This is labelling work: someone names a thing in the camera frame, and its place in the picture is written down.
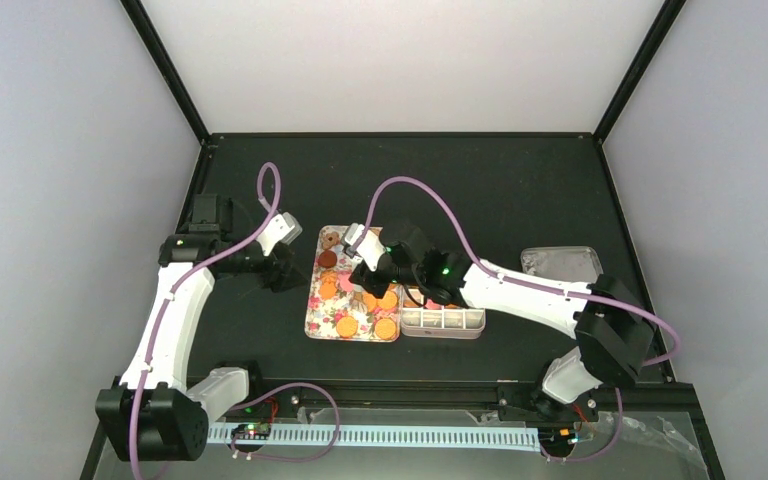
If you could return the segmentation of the floral cookie tray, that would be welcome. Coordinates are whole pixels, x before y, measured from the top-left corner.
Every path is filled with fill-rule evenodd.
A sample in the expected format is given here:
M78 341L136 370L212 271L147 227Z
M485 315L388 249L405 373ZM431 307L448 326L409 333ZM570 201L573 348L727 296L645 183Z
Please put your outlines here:
M324 251L320 234L337 231L342 240L346 229L326 225L319 231L304 332L315 340L393 342L400 334L403 288L391 285L384 297L377 299L352 284L349 276L357 263L343 253L341 243L330 249L338 256L334 268L323 269L317 265L317 257Z

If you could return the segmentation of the pink divided cookie tin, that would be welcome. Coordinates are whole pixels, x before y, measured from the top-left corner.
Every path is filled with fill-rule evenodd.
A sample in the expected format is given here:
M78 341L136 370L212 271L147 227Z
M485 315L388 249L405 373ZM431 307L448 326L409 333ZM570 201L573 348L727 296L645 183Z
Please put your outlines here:
M474 340L486 327L486 314L481 309L440 306L430 301L420 306L406 299L401 307L400 326L409 337Z

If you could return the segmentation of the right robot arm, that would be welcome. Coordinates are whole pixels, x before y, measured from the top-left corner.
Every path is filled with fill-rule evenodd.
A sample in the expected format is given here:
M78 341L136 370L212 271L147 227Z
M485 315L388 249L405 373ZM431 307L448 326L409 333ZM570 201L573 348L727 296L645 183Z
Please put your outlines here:
M542 418L558 417L593 389L630 388L639 379L654 330L628 289L607 275L587 283L515 272L442 251L410 223L378 233L352 224L341 243L358 263L351 282L377 299L398 284L440 306L503 312L574 340L529 392L531 408Z

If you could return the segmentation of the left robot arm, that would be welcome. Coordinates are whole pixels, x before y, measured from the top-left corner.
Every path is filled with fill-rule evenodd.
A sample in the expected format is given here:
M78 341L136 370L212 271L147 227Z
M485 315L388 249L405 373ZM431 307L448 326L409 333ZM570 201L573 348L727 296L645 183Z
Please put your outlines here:
M200 195L160 247L157 291L137 351L118 384L100 391L95 403L122 461L198 459L211 423L245 400L257 381L254 363L224 363L188 385L198 323L222 275L253 274L275 293L303 284L289 247L303 228L290 213L268 209L250 239L234 242L232 230L232 201Z

